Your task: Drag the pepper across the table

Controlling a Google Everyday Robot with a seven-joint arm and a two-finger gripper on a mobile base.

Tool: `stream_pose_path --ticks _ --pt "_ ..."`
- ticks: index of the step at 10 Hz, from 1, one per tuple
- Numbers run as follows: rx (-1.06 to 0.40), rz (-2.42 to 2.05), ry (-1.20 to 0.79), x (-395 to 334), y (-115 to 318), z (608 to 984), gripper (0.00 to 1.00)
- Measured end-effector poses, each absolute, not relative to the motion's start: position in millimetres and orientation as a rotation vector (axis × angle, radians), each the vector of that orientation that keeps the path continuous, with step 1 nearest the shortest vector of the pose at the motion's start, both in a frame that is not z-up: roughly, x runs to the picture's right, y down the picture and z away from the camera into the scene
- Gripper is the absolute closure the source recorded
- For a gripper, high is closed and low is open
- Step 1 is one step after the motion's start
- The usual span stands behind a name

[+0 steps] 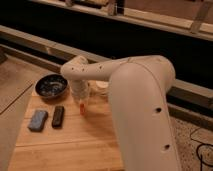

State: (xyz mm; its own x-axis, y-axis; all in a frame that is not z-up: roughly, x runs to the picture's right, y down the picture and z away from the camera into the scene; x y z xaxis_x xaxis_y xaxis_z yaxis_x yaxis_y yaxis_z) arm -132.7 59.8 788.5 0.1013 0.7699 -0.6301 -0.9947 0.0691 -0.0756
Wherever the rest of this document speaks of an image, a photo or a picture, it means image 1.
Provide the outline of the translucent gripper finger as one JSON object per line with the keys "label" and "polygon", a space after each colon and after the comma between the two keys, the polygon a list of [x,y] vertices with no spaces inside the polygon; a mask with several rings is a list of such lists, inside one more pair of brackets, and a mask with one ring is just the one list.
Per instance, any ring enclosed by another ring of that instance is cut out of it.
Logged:
{"label": "translucent gripper finger", "polygon": [[84,103],[84,107],[87,108],[89,106],[89,99],[84,99],[83,103]]}

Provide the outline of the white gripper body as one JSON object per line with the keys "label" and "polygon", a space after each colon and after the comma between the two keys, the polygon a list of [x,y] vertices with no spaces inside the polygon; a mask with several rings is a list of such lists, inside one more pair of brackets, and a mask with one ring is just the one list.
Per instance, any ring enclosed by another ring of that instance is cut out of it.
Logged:
{"label": "white gripper body", "polygon": [[75,100],[82,100],[89,97],[90,87],[85,80],[72,80],[70,82],[71,93]]}

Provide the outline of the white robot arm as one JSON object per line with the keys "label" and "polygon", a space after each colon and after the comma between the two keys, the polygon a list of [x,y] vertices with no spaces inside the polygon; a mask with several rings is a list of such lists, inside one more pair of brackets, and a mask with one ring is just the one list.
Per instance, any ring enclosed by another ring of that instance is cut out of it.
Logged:
{"label": "white robot arm", "polygon": [[108,102],[125,171],[181,171],[166,93],[175,80],[160,55],[87,64],[77,56],[60,69],[71,81],[107,81]]}

